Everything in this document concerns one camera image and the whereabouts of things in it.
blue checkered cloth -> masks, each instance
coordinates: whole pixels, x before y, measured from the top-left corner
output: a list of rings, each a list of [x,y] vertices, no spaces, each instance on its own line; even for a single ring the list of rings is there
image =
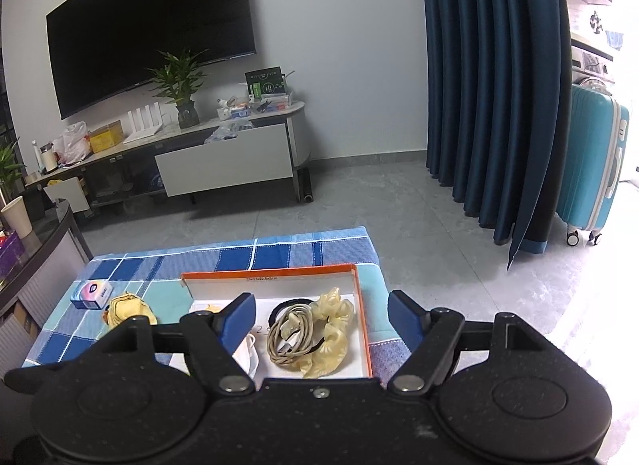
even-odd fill
[[[191,296],[180,283],[183,272],[341,263],[357,264],[373,373],[386,383],[409,352],[389,323],[388,291],[377,253],[364,227],[98,256],[86,265],[60,299],[23,365],[73,359],[106,333],[101,310],[77,310],[71,304],[71,293],[87,280],[109,280],[112,298],[124,292],[143,298],[158,321],[168,324],[180,320],[191,307]],[[171,359],[170,354],[156,357],[164,364]]]

suitcase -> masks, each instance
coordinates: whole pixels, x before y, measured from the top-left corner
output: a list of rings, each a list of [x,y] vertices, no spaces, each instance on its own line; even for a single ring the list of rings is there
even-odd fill
[[[568,224],[570,246],[579,243],[577,230],[589,230],[589,241],[599,243],[619,183],[628,121],[628,109],[613,97],[573,85],[566,169],[557,204],[557,214]]]

baseboard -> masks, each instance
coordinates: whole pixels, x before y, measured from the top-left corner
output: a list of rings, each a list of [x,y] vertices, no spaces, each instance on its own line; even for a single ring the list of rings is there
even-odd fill
[[[355,155],[334,159],[315,159],[309,161],[312,169],[349,168],[352,166],[370,166],[397,162],[426,161],[426,150],[399,151],[394,153],[373,153],[373,155]]]

screw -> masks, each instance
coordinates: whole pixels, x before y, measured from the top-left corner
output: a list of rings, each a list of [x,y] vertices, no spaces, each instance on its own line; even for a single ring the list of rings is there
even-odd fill
[[[313,390],[313,396],[315,398],[328,398],[328,395],[330,395],[330,390],[325,387],[316,387]]]
[[[426,384],[417,375],[400,375],[393,381],[393,386],[402,393],[414,393],[424,388]]]
[[[227,393],[241,393],[250,387],[250,381],[239,375],[230,375],[220,380],[220,387]]]

flat screen tv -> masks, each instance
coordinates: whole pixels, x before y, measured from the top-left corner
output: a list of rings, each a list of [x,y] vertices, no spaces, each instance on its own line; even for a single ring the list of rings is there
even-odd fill
[[[159,51],[203,63],[255,52],[248,0],[67,0],[47,35],[62,118],[148,83]]]

